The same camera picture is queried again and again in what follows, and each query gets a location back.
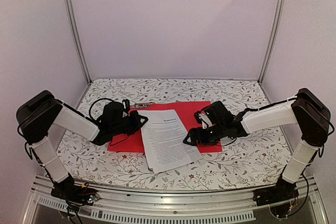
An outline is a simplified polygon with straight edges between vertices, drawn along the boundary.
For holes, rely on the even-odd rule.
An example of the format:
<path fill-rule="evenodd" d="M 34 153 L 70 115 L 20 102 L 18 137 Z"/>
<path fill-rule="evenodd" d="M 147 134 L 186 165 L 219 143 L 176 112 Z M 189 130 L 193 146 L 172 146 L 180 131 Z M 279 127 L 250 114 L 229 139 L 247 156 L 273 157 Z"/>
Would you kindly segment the red file folder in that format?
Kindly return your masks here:
<path fill-rule="evenodd" d="M 209 101 L 194 101 L 194 102 L 174 102 L 167 104 L 151 104 L 145 110 L 175 110 L 187 130 L 194 127 L 199 127 L 194 113 L 202 108 L 210 105 Z M 141 131 L 137 131 L 131 136 L 120 134 L 114 136 L 108 144 L 107 151 L 109 152 L 126 152 L 126 153 L 144 153 Z"/>

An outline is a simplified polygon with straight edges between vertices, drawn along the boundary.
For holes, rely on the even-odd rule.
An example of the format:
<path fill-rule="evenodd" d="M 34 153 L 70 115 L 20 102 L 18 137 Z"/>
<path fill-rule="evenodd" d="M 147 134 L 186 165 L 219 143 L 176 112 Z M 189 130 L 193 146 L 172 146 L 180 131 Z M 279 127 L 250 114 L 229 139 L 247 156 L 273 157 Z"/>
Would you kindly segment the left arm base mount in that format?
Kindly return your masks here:
<path fill-rule="evenodd" d="M 100 199 L 98 191 L 88 186 L 88 183 L 76 185 L 74 179 L 69 176 L 62 182 L 54 182 L 51 195 L 63 199 L 78 206 L 90 205 Z"/>

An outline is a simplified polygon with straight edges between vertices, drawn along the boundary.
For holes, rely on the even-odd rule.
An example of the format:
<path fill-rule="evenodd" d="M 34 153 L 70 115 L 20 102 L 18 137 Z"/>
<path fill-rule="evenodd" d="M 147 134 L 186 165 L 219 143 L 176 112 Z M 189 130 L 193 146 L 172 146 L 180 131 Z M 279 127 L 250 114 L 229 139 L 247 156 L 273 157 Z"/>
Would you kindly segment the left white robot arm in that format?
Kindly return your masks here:
<path fill-rule="evenodd" d="M 135 134 L 149 120 L 138 111 L 131 110 L 127 99 L 117 102 L 106 98 L 105 101 L 102 114 L 94 118 L 91 114 L 83 115 L 44 90 L 16 111 L 17 133 L 29 146 L 29 154 L 34 155 L 51 180 L 58 183 L 58 192 L 67 200 L 77 197 L 78 188 L 67 180 L 70 174 L 50 140 L 50 129 L 59 127 L 93 145 L 102 146 L 115 136 Z"/>

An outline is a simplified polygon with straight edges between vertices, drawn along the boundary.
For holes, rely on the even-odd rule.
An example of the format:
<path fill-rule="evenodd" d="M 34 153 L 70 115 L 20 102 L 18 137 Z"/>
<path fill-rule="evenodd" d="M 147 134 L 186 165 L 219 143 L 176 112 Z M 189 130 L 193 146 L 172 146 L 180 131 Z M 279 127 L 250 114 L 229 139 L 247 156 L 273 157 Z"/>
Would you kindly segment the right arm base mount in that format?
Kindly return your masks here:
<path fill-rule="evenodd" d="M 279 178 L 275 185 L 253 191 L 257 206 L 269 206 L 270 213 L 277 219 L 287 218 L 297 203 L 299 192 L 296 183 Z"/>

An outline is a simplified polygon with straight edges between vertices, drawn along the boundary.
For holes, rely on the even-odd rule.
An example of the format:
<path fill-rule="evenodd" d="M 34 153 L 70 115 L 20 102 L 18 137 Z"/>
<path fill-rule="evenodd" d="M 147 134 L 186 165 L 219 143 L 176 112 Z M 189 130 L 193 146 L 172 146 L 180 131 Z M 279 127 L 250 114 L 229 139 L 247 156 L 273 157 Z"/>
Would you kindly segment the printed white paper sheets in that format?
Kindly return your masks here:
<path fill-rule="evenodd" d="M 149 169 L 155 174 L 202 159 L 198 148 L 183 143 L 188 131 L 175 110 L 141 110 L 148 121 L 141 137 Z"/>

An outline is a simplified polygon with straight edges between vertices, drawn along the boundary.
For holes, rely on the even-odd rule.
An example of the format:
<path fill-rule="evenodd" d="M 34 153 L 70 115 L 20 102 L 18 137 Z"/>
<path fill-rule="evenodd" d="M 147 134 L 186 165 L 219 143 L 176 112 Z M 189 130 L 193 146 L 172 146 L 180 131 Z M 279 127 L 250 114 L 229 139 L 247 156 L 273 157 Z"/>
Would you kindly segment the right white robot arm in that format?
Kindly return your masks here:
<path fill-rule="evenodd" d="M 292 97 L 261 108 L 246 108 L 232 114 L 221 101 L 195 112 L 200 124 L 191 128 L 183 143 L 190 146 L 212 146 L 223 138 L 235 140 L 253 133 L 281 128 L 286 138 L 295 136 L 292 156 L 281 173 L 281 181 L 271 190 L 276 201 L 291 194 L 292 186 L 316 155 L 322 156 L 325 143 L 335 132 L 331 112 L 309 89 L 301 88 Z"/>

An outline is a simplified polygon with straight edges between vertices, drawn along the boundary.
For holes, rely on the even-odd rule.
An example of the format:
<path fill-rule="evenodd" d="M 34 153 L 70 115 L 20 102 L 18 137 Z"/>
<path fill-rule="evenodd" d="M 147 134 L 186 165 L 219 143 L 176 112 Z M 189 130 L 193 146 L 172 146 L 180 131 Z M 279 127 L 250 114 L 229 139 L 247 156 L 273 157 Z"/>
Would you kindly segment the metal folder clip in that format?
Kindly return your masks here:
<path fill-rule="evenodd" d="M 145 102 L 145 103 L 135 103 L 131 105 L 131 109 L 146 109 L 153 105 L 153 102 Z"/>

